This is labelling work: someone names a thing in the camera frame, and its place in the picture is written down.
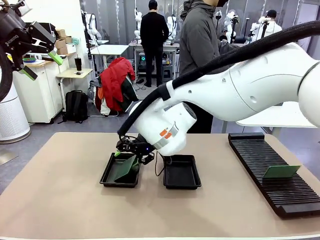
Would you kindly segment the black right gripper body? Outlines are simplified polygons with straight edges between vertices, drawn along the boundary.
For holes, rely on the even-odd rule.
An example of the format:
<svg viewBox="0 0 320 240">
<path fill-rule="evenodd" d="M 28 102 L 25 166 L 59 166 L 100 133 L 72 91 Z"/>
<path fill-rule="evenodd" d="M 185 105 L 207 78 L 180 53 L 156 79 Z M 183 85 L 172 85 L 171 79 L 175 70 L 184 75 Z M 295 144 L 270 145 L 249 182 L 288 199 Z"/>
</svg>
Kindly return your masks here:
<svg viewBox="0 0 320 240">
<path fill-rule="evenodd" d="M 131 142 L 130 149 L 137 156 L 147 156 L 154 151 L 154 146 L 148 143 L 141 134 L 138 134 Z"/>
</svg>

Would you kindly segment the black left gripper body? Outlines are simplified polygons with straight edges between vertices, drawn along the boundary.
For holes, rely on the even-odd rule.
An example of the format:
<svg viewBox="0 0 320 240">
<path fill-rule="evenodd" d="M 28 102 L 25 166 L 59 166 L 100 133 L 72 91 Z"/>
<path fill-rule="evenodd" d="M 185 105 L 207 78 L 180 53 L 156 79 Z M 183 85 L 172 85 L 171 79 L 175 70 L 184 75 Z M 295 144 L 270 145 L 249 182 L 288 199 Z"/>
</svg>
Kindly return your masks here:
<svg viewBox="0 0 320 240">
<path fill-rule="evenodd" d="M 21 57 L 31 51 L 32 39 L 25 26 L 14 10 L 0 11 L 0 45 L 5 53 Z"/>
</svg>

